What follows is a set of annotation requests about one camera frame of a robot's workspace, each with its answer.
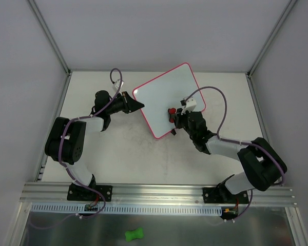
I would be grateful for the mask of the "red bone-shaped eraser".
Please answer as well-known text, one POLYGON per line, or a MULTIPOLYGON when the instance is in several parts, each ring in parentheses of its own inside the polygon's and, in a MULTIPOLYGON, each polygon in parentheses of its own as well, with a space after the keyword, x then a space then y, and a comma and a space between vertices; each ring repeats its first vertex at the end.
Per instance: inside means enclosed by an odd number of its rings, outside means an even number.
POLYGON ((168 109, 168 120, 169 120, 170 123, 174 123, 175 122, 176 112, 177 112, 176 108, 169 108, 168 109))

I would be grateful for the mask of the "red-framed small whiteboard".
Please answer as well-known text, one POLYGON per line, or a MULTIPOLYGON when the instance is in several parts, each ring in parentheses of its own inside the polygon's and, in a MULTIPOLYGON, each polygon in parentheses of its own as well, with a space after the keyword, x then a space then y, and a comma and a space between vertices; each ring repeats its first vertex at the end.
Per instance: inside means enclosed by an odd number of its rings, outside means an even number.
POLYGON ((144 104, 141 112, 154 138, 170 133, 174 124, 168 120, 168 109, 182 107, 181 100, 198 88, 190 64, 182 63, 133 89, 134 99, 144 104))

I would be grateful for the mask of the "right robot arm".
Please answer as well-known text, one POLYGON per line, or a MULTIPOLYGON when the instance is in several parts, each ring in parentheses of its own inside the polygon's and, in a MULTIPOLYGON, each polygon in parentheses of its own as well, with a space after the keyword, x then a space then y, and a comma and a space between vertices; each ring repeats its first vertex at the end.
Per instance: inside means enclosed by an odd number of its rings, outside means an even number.
POLYGON ((211 132, 201 112, 168 110, 169 122, 187 132, 196 149, 208 155, 220 155, 241 163, 243 172, 233 174, 217 185, 220 198, 232 202, 238 194, 257 189, 266 191, 280 179, 285 181, 287 166, 271 145, 262 137, 244 142, 219 137, 211 132))

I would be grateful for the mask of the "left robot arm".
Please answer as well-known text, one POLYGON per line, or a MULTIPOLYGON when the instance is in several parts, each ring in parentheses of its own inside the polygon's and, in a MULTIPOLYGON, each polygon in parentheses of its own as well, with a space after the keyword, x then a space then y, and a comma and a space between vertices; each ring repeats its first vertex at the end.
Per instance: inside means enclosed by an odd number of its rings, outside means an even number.
POLYGON ((100 133, 110 125, 111 115, 123 112, 129 114, 142 109, 145 105, 131 98, 127 92, 111 97, 105 90, 95 94, 94 106, 90 115, 80 118, 57 117, 45 144, 45 154, 59 162, 79 188, 79 194, 86 200, 95 198, 97 188, 95 177, 80 161, 85 137, 100 133))

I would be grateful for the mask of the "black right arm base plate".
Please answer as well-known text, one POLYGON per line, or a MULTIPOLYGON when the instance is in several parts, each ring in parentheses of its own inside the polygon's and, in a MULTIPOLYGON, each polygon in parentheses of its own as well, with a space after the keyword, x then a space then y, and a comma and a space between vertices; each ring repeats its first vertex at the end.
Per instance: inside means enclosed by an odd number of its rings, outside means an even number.
POLYGON ((248 204, 249 197, 247 191, 232 194, 225 187, 203 187, 202 196, 204 203, 212 204, 248 204))

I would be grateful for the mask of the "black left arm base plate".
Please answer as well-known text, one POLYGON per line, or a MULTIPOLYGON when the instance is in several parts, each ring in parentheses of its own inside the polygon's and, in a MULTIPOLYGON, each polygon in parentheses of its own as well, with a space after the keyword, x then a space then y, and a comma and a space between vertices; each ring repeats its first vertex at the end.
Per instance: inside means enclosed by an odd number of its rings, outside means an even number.
MULTIPOLYGON (((107 185, 95 185, 94 190, 100 192, 105 198, 106 202, 111 202, 112 197, 112 189, 113 186, 107 185)), ((75 184, 71 184, 67 193, 68 201, 95 201, 95 199, 99 197, 99 201, 103 201, 102 197, 98 196, 97 193, 90 191, 84 187, 77 186, 75 184)))

